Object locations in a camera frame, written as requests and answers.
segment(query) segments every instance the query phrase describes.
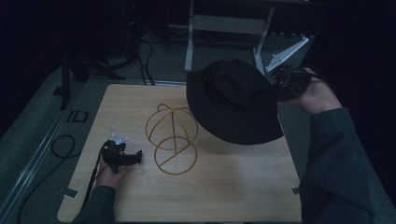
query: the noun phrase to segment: dark background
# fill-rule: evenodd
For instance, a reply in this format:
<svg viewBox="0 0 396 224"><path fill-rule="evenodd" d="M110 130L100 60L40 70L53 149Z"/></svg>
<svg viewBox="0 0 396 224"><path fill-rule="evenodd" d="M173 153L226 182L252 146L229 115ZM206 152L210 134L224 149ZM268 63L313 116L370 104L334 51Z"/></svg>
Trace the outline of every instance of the dark background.
<svg viewBox="0 0 396 224"><path fill-rule="evenodd" d="M276 5L278 10L270 32L316 36L302 65L317 68L336 87L340 101L350 109L358 135L384 188L396 204L395 4L374 0L251 2L263 8ZM240 1L227 3L241 5ZM118 39L129 43L128 53L134 54L138 52L143 22L166 40L170 23L188 24L188 7L189 1L183 0L1 0L0 135L21 113L43 80L61 65L65 54L80 51L105 63L109 54L125 54L122 48L125 43L111 40L117 32ZM197 10L208 14L242 11L233 8L197 6ZM257 13L260 17L258 7L254 9L249 11L249 16ZM117 13L120 11L124 13L122 16ZM95 13L108 14L112 19L98 20ZM125 36L122 29L129 29L130 35Z"/></svg>

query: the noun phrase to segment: small device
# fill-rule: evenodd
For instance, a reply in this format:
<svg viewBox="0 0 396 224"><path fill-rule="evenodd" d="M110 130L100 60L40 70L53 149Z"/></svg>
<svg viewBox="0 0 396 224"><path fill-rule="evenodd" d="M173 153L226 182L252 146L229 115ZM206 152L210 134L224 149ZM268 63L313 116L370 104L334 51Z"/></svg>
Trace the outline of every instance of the small device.
<svg viewBox="0 0 396 224"><path fill-rule="evenodd" d="M273 60L265 67L266 72L272 70L272 78L276 81L270 92L265 93L277 102L296 99L306 92L312 77L318 77L308 73L303 68L293 69L285 63L298 49L308 42L308 38L303 39L288 49L283 50L277 55L273 55Z"/></svg>
<svg viewBox="0 0 396 224"><path fill-rule="evenodd" d="M103 143L101 151L103 160L107 163L114 173L119 171L119 167L122 165L132 165L142 162L143 153L142 150L136 154L125 155L126 144L116 144L113 140L107 140Z"/></svg>
<svg viewBox="0 0 396 224"><path fill-rule="evenodd" d="M272 78L276 81L269 95L278 102L289 101L303 95L308 89L313 74L303 68L293 70L283 63L274 69Z"/></svg>

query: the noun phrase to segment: human hand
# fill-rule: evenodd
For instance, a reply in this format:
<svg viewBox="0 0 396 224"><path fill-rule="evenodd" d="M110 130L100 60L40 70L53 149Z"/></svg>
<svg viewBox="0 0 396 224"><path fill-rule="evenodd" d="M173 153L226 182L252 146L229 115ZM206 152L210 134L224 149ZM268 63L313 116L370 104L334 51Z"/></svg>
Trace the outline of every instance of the human hand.
<svg viewBox="0 0 396 224"><path fill-rule="evenodd" d="M315 74L311 69L305 68L308 73ZM299 105L308 114L317 114L328 110L341 108L334 92L322 80L312 77L306 92L297 99L279 102L279 105Z"/></svg>
<svg viewBox="0 0 396 224"><path fill-rule="evenodd" d="M96 186L108 186L113 189L118 189L125 175L132 169L132 165L123 166L119 169L119 172L116 174L108 166L108 164L105 163L103 157L101 157L99 164L100 164L99 165L100 173L96 177Z"/></svg>

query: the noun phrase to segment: sleeve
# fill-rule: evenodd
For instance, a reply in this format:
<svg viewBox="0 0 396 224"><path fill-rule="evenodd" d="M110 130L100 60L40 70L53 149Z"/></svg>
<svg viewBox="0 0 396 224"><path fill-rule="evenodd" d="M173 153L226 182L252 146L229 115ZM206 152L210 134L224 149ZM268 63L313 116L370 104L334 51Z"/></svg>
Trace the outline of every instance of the sleeve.
<svg viewBox="0 0 396 224"><path fill-rule="evenodd" d="M78 213L72 224L115 223L114 200L116 190L111 187L96 186L85 207Z"/></svg>
<svg viewBox="0 0 396 224"><path fill-rule="evenodd" d="M374 223L371 166L346 108L311 116L311 143L300 184L303 223Z"/></svg>

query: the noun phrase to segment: copper wire frame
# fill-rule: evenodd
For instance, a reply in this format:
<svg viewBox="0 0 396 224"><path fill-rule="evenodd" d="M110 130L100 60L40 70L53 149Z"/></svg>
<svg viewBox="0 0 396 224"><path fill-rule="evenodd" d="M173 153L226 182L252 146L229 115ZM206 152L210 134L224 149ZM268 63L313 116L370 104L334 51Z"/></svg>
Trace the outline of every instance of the copper wire frame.
<svg viewBox="0 0 396 224"><path fill-rule="evenodd" d="M155 123L154 127L151 129L151 132L149 132L149 129L148 129L148 127L149 127L149 122L151 121L151 119L152 119L153 117L155 117L157 114L159 114L159 113L161 113L161 112L163 112L163 111L169 111L169 112L168 112L167 114L163 115L162 118L161 118L160 120L158 120L158 121ZM195 127L196 127L196 130L195 130L196 132L195 132L195 136L194 136L192 139L190 139L190 136L189 136L189 134L188 134L188 132L187 132L186 126L185 126L185 124L183 123L182 119L181 119L180 116L176 113L177 111L182 111L182 112L184 112L184 113L190 115L190 116L192 117L192 119L194 120L194 122L195 122ZM151 139L152 134L154 133L154 131L155 131L155 129L158 127L158 125L159 125L164 119L166 119L168 116L171 116L171 118L172 118L172 131L173 131L173 136L164 138L160 143L156 144L156 143L154 143L153 140ZM184 134L186 134L187 137L176 136L175 118L177 118L178 122L181 124L181 127L183 128ZM192 167L195 165L195 163L197 162L197 159L198 159L198 151L197 151L197 148L195 147L195 144L194 144L193 142L195 141L195 139L197 138L197 136L198 136L198 122L197 122L197 120L195 119L195 117L192 115L191 111L190 111L187 107L171 108L171 107L168 106L168 105L159 104L158 107L157 107L157 112L154 113L153 115L151 115L151 116L148 118L148 121L146 122L146 137L147 137L147 139L150 141L150 143L156 147L156 148L155 148L155 151L154 151L154 160L155 160L155 163L156 163L156 165L158 166L158 168L159 168L162 172L164 172L164 173L166 173L166 174L168 174L168 175L183 175L183 174L187 173L190 169L192 169ZM162 147L162 146L161 146L162 143L164 143L164 142L166 142L167 140L170 140L170 139L173 139L173 140L174 140L174 147L173 147L173 148L170 148L170 147ZM184 145L183 147L177 147L177 139L186 140L187 144ZM172 160L174 157L176 157L178 154L180 154L180 153L183 152L185 149L187 149L187 148L189 148L189 147L191 147L191 146L193 146L193 148L194 148L194 154L195 154L195 156L194 156L194 161L193 161L192 165L191 165L189 168L187 168L187 169L184 170L184 171L177 172L177 173L176 173L176 172L169 172L169 171L166 171L166 170L164 170L164 169L162 168L162 166L163 166L164 164L166 164L167 162L169 162L170 160ZM167 160L163 161L161 164L159 164L159 163L158 163L158 160L157 160L157 153L158 153L158 150L159 150L159 149L175 151L175 155L173 155L173 156L170 157L169 159L167 159Z"/></svg>

